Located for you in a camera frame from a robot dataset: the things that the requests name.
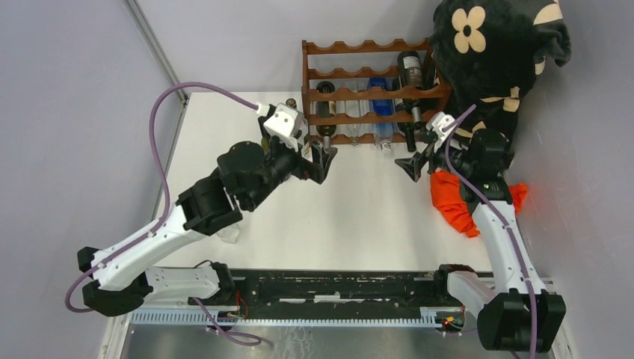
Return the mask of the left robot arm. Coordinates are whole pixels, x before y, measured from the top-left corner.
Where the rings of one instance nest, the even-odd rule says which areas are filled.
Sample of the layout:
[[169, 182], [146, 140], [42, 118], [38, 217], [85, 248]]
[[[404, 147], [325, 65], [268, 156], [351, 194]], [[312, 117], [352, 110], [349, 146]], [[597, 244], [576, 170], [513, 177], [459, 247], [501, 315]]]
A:
[[237, 224], [289, 177], [323, 183], [338, 150], [326, 150], [317, 141], [308, 150], [311, 161], [277, 137], [268, 151], [251, 141], [234, 144], [209, 176], [178, 196], [165, 218], [109, 249], [82, 248], [78, 265], [90, 277], [81, 289], [84, 305], [114, 317], [150, 302], [210, 298], [229, 303], [236, 288], [227, 265], [168, 268], [157, 262]]

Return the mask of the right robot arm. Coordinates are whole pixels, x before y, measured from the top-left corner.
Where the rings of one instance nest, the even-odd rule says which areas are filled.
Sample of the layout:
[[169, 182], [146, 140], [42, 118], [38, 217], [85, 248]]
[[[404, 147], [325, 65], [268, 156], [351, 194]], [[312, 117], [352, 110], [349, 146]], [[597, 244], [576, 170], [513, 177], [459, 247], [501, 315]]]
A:
[[431, 293], [442, 305], [456, 300], [476, 318], [482, 346], [491, 351], [550, 351], [566, 314], [564, 299], [549, 292], [521, 239], [511, 191], [502, 177], [513, 153], [507, 139], [492, 129], [473, 134], [465, 150], [438, 140], [421, 153], [395, 163], [418, 181], [423, 166], [437, 174], [444, 165], [460, 181], [459, 195], [485, 244], [493, 271], [490, 288], [463, 265], [442, 265]]

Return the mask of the green wine bottle front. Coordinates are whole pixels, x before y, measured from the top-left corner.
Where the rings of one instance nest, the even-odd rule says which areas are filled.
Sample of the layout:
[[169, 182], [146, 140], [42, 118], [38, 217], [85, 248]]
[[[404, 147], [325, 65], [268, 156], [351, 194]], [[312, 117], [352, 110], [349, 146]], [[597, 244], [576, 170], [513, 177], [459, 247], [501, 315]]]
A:
[[[316, 85], [316, 90], [319, 93], [333, 93], [336, 88], [332, 82], [323, 81]], [[336, 116], [336, 102], [333, 100], [317, 102], [316, 114], [318, 114], [321, 118], [331, 118]], [[332, 149], [332, 137], [336, 134], [336, 125], [319, 125], [316, 129], [318, 134], [321, 136], [324, 151], [329, 153]]]

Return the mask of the small clear glass bottle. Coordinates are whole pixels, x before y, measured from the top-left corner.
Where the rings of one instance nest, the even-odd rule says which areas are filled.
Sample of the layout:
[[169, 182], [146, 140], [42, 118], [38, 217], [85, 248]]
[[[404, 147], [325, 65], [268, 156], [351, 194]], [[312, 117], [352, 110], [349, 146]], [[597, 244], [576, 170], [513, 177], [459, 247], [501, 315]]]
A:
[[[359, 82], [357, 79], [349, 79], [344, 83], [345, 87], [352, 92], [359, 91]], [[361, 106], [358, 99], [345, 101], [345, 113], [349, 117], [358, 118], [361, 117]], [[362, 123], [352, 123], [346, 126], [348, 137], [350, 138], [352, 146], [358, 146], [360, 144], [360, 137], [366, 132], [365, 125]]]

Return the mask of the blue square bottle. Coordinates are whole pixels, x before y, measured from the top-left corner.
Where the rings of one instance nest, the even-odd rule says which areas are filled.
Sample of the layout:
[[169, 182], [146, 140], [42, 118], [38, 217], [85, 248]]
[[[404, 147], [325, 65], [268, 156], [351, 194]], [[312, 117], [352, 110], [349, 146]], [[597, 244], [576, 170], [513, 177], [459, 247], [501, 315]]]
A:
[[[387, 80], [384, 77], [372, 77], [367, 85], [368, 89], [381, 88], [388, 90]], [[372, 99], [369, 101], [370, 110], [380, 117], [393, 115], [393, 106], [389, 99]], [[391, 122], [381, 122], [374, 124], [375, 144], [384, 155], [392, 153], [393, 138], [395, 134], [395, 124]]]

